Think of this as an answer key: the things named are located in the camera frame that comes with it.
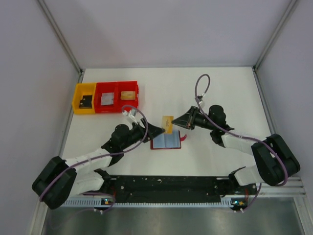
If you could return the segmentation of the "red leather card holder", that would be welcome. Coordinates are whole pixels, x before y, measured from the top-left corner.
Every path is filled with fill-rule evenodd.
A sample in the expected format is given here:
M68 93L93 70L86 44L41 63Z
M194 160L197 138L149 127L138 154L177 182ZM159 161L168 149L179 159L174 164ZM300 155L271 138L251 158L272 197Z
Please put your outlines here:
M187 135L182 136L179 130L173 130L171 134L161 134L151 141L151 150L181 149L181 143Z

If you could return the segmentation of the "gold credit card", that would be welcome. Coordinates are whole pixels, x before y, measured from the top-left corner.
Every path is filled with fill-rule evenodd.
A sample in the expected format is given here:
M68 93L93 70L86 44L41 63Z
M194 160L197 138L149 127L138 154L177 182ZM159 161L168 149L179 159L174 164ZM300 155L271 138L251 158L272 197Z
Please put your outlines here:
M174 120L173 116L163 116L161 127L165 130L165 134L172 134L173 132L173 124L172 121Z

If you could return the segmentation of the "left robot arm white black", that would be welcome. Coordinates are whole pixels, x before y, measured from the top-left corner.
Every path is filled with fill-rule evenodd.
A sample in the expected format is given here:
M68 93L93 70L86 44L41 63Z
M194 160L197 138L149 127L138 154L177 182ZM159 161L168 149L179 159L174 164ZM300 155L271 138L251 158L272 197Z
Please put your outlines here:
M102 170L116 164L126 152L147 143L165 130L152 124L133 123L115 127L110 139L100 148L70 159L53 157L32 184L40 202L49 209L59 208L69 197L97 191L104 184Z

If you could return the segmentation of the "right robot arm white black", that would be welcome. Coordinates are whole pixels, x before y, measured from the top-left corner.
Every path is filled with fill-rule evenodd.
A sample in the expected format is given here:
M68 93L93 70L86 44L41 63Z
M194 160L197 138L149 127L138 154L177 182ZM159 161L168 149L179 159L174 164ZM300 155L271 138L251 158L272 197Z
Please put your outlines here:
M232 128L226 123L226 114L220 105L212 105L207 114L192 106L184 115L174 119L172 124L188 130L195 127L208 129L215 144L253 156L255 165L244 166L230 173L229 178L235 185L266 183L279 186L300 171L298 160L280 135L272 134L263 141L257 141L230 133Z

